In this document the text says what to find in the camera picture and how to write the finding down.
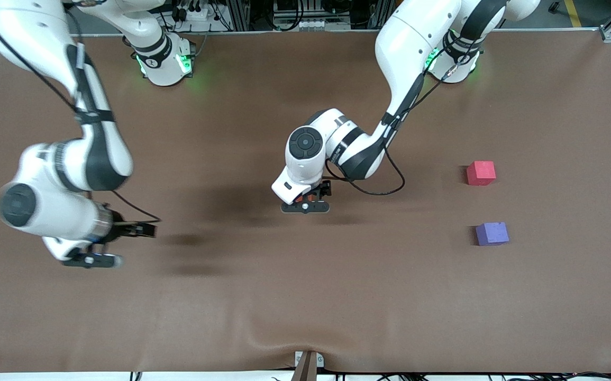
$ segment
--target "power strip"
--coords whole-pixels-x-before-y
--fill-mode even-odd
[[[209,17],[208,7],[202,7],[202,10],[199,12],[194,12],[194,11],[187,12],[188,21],[206,21],[208,17]]]

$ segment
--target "green led light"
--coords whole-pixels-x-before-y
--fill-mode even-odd
[[[141,72],[143,75],[145,75],[145,68],[143,68],[143,63],[141,62],[141,58],[139,58],[139,56],[136,56],[136,61],[138,61],[138,65],[141,67]]]
[[[180,70],[182,70],[183,72],[190,72],[190,58],[187,58],[186,56],[180,56],[179,54],[176,55],[176,60],[178,61],[179,65],[180,65]]]
[[[434,58],[436,57],[437,54],[439,54],[438,48],[434,48],[434,50],[430,52],[430,54],[428,55],[428,59],[425,61],[426,69],[432,70],[434,68],[434,64],[436,63],[434,61]]]

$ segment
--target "foam block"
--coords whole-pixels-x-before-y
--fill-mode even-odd
[[[510,242],[505,222],[486,222],[477,227],[477,241],[480,246],[498,246]]]
[[[473,161],[468,167],[468,184],[489,185],[496,180],[496,169],[493,161]]]

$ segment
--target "black band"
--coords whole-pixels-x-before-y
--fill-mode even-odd
[[[341,115],[339,116],[338,119],[336,119],[334,122],[336,122],[336,125],[341,127],[342,125],[346,124],[347,122],[349,122],[350,119],[347,118],[347,116],[345,115]]]
[[[479,52],[479,48],[483,42],[483,39],[478,43],[475,43],[474,41],[472,41],[471,43],[462,41],[462,39],[458,39],[458,37],[455,36],[455,32],[451,30],[449,30],[447,34],[444,34],[444,39],[442,41],[444,46],[448,46],[445,52],[451,58],[453,58],[453,62],[460,62],[461,65],[465,65],[466,63],[470,62],[470,59],[477,55],[477,53]],[[460,46],[462,50],[456,49],[456,46]],[[465,53],[468,54],[468,57],[464,59],[462,57],[465,56]]]
[[[481,0],[465,21],[465,25],[460,30],[460,36],[471,41],[481,39],[489,22],[507,3],[508,0]]]
[[[338,161],[339,157],[341,157],[341,155],[349,147],[349,145],[352,144],[352,142],[354,142],[355,139],[363,135],[363,133],[364,131],[362,131],[361,128],[359,127],[353,128],[350,132],[347,133],[347,135],[343,138],[343,140],[341,140],[339,145],[336,146],[329,160],[333,164],[335,164]]]
[[[336,164],[336,166],[341,170],[346,179],[364,180],[369,169],[376,159],[378,159],[378,155],[383,152],[384,142],[385,139],[380,138],[370,146],[353,155],[350,159],[347,159],[343,164]]]
[[[115,123],[115,116],[110,110],[97,110],[95,113],[87,113],[85,111],[78,111],[75,114],[77,123],[82,124],[93,124],[101,122],[113,122]]]
[[[390,123],[393,123],[393,121],[395,121],[395,119],[397,119],[396,116],[385,113],[383,114],[383,118],[380,119],[380,122],[384,125],[390,125]]]
[[[68,46],[66,50],[66,54],[68,54],[68,58],[70,62],[77,61],[77,48],[76,46]],[[93,67],[92,60],[85,55],[85,64]],[[88,147],[86,164],[85,164],[85,178],[87,179],[88,189],[87,191],[113,191],[119,188],[127,179],[126,176],[122,176],[117,173],[110,161],[110,155],[107,152],[107,135],[105,135],[105,129],[103,124],[101,123],[101,118],[105,118],[105,120],[114,121],[112,117],[112,112],[110,110],[99,110],[96,106],[96,102],[93,96],[92,87],[90,87],[87,73],[82,68],[73,67],[73,71],[75,72],[75,78],[77,80],[77,89],[78,94],[82,96],[82,101],[84,102],[86,111],[82,111],[78,113],[76,116],[78,119],[82,119],[82,114],[93,117],[96,116],[97,120],[86,123],[84,125],[90,125],[90,128],[93,131],[93,138],[90,141],[90,147]],[[103,88],[103,84],[101,84],[101,80],[96,75],[96,80],[98,81],[98,85]],[[65,151],[65,145],[68,142],[61,143],[59,149],[56,150],[56,156],[54,157],[54,161],[56,162],[56,172],[59,174],[59,178],[63,185],[68,186],[70,182],[67,179],[65,173],[65,166],[63,165],[63,153]],[[78,192],[80,191],[75,186],[68,187],[71,191]]]
[[[56,150],[54,151],[53,155],[53,166],[54,169],[56,169],[56,176],[58,176],[58,179],[61,181],[63,186],[65,186],[65,188],[67,188],[71,192],[81,192],[82,190],[76,187],[75,184],[71,183],[70,179],[68,179],[68,174],[66,174],[66,165],[63,163],[63,157],[66,153],[66,147],[68,147],[68,144],[70,144],[70,142],[73,142],[75,140],[79,139],[70,139],[66,140],[65,142],[56,143]]]
[[[171,54],[173,43],[171,39],[166,35],[165,35],[165,39],[167,41],[167,45],[165,46],[165,48],[163,48],[158,53],[155,53],[151,56],[146,56],[144,54],[141,54],[138,50],[136,51],[138,53],[138,57],[141,59],[141,62],[144,63],[147,67],[149,68],[161,67],[162,62],[165,59],[167,59],[168,56]]]
[[[157,42],[155,42],[151,46],[139,48],[138,46],[131,44],[131,47],[134,48],[135,51],[138,51],[138,53],[150,53],[150,51],[156,50],[157,48],[162,46],[162,44],[165,42],[165,38],[167,38],[167,35],[165,34],[165,32],[162,31],[160,39],[158,39]]]

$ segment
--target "yellow floor line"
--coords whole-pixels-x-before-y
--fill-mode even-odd
[[[576,12],[576,5],[573,4],[573,0],[564,0],[564,4],[566,4],[566,10],[569,12],[571,25],[573,25],[573,28],[580,28],[582,24],[580,24],[578,12]]]

